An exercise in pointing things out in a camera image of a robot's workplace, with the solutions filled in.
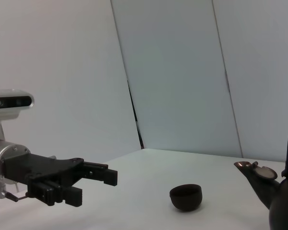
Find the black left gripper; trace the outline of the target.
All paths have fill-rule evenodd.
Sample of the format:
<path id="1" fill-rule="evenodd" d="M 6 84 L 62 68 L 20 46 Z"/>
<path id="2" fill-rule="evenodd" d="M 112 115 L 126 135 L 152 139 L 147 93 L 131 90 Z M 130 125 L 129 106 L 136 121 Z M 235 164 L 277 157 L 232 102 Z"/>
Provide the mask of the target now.
<path id="1" fill-rule="evenodd" d="M 107 164 L 84 162 L 82 158 L 57 160 L 30 153 L 4 159 L 3 175 L 6 179 L 28 185 L 28 197 L 48 206 L 63 201 L 73 207 L 82 205 L 82 189 L 56 183 L 69 180 L 73 175 L 78 181 L 85 178 L 111 186 L 118 184 L 118 172 L 109 169 Z"/>

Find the dark small teacup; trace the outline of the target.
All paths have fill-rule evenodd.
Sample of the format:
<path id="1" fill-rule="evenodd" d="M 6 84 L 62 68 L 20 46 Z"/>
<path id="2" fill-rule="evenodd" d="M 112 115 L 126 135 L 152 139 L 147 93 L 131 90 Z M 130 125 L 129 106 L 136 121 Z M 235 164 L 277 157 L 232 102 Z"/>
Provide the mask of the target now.
<path id="1" fill-rule="evenodd" d="M 191 212 L 199 208 L 203 200 L 202 188 L 197 184 L 179 185 L 169 192 L 173 206 L 182 212 Z"/>

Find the black round teapot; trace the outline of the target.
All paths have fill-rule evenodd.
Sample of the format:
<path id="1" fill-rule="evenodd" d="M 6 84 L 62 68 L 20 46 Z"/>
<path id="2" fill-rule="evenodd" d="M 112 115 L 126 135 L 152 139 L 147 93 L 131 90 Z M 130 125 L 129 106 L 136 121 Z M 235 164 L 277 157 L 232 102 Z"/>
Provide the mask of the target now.
<path id="1" fill-rule="evenodd" d="M 277 173 L 268 167 L 260 167 L 258 162 L 238 161 L 235 167 L 247 178 L 260 201 L 269 210 L 270 230 L 288 230 L 288 143 L 285 168 L 277 182 Z"/>

